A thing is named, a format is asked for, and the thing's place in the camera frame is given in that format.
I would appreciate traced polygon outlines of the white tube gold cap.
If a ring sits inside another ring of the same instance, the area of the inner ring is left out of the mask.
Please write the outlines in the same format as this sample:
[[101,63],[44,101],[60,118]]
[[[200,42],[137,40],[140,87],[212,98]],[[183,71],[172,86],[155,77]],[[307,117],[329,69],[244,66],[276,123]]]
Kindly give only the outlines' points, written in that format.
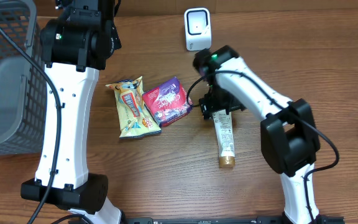
[[235,166],[234,137],[231,112],[220,110],[213,113],[214,127],[218,142],[218,161],[220,168]]

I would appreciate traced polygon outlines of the red purple pad pack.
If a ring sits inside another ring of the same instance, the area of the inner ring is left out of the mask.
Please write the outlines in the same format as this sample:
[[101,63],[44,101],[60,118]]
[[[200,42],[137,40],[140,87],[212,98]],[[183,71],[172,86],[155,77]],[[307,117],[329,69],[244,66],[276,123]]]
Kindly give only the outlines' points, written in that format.
[[142,99],[160,127],[166,127],[191,111],[191,100],[177,77],[145,92]]

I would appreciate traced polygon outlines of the yellow snack bag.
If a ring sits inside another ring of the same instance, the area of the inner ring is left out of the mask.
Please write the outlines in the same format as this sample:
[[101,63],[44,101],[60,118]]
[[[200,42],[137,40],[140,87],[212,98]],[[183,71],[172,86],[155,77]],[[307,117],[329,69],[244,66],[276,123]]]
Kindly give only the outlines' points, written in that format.
[[162,132],[142,99],[142,78],[143,76],[140,76],[135,80],[121,80],[105,85],[114,91],[121,130],[120,139],[142,138]]

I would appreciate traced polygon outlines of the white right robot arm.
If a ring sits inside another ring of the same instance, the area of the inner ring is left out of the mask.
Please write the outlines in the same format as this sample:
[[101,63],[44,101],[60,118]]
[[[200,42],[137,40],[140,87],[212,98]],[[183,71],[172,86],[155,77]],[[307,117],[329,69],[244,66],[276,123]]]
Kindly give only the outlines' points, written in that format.
[[204,119],[217,112],[248,110],[259,120],[262,155],[282,181],[283,221],[317,223],[312,177],[321,134],[310,105],[275,91],[228,45],[215,52],[199,51],[193,67],[209,85],[198,105]]

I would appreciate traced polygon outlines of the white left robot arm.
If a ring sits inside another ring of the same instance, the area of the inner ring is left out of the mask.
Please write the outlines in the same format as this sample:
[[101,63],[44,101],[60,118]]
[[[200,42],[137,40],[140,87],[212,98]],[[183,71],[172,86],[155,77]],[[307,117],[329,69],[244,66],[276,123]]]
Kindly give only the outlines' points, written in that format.
[[108,178],[87,166],[90,107],[100,71],[121,47],[113,0],[57,1],[63,9],[41,30],[41,58],[49,78],[42,155],[21,197],[67,210],[85,223],[124,223],[108,199]]

